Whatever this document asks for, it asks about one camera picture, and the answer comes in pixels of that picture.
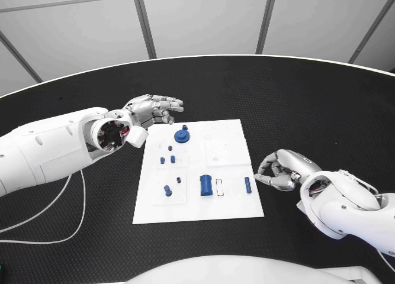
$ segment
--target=black table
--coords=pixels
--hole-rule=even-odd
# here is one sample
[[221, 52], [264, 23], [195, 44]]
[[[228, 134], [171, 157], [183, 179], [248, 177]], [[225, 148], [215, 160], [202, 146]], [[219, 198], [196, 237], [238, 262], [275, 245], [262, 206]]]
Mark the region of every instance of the black table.
[[[347, 170], [395, 192], [395, 76], [342, 64], [267, 56], [205, 56], [124, 64], [53, 80], [0, 99], [0, 136], [27, 122], [89, 107], [121, 108], [150, 93], [177, 97], [183, 121], [241, 119], [252, 169], [291, 149], [324, 170]], [[365, 266], [395, 275], [375, 249], [332, 240], [296, 208], [298, 190], [258, 184], [264, 218], [133, 225], [143, 149], [130, 145], [83, 170], [86, 215], [69, 241], [0, 244], [7, 283], [128, 280], [156, 266], [212, 254], [261, 256], [310, 267]], [[0, 198], [0, 228], [33, 216], [65, 180]], [[68, 237], [81, 220], [79, 174], [47, 212], [0, 239]]]

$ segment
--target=white board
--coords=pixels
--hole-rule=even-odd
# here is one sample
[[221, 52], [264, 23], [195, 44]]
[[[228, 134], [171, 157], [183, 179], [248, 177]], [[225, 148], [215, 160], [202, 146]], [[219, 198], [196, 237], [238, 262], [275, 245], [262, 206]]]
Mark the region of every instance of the white board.
[[[174, 133], [183, 124], [190, 139], [180, 144], [174, 141]], [[210, 196], [200, 195], [202, 175], [212, 177]], [[239, 120], [153, 125], [145, 141], [133, 223], [262, 217], [252, 176]], [[245, 177], [249, 177], [252, 193], [245, 190]], [[171, 196], [166, 196], [164, 185], [170, 187]]]

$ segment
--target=small blue object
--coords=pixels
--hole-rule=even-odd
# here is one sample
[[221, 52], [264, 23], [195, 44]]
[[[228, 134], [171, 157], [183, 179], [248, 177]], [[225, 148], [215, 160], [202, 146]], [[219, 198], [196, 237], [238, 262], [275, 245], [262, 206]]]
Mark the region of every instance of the small blue object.
[[209, 175], [203, 175], [199, 177], [199, 185], [202, 188], [200, 195], [212, 195], [212, 177]]
[[245, 177], [244, 180], [245, 180], [245, 190], [246, 190], [246, 193], [251, 193], [249, 178]]
[[182, 130], [174, 133], [174, 140], [177, 143], [186, 143], [190, 139], [190, 134], [187, 131], [187, 126], [183, 125]]
[[169, 185], [164, 185], [164, 191], [166, 191], [166, 196], [171, 195], [171, 190], [169, 188]]

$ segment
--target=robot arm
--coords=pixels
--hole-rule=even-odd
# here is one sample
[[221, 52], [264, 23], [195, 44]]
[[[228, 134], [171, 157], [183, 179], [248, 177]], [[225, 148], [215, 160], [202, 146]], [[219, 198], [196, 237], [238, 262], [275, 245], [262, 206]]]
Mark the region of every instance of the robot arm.
[[0, 197], [65, 178], [112, 154], [127, 141], [140, 148], [145, 129], [174, 122], [176, 98], [144, 95], [122, 109], [89, 108], [17, 127], [0, 137]]
[[[267, 166], [274, 177], [262, 175]], [[323, 234], [337, 240], [352, 234], [395, 257], [395, 193], [378, 194], [349, 172], [322, 171], [290, 150], [265, 157], [254, 178], [281, 191], [301, 184], [297, 207]]]

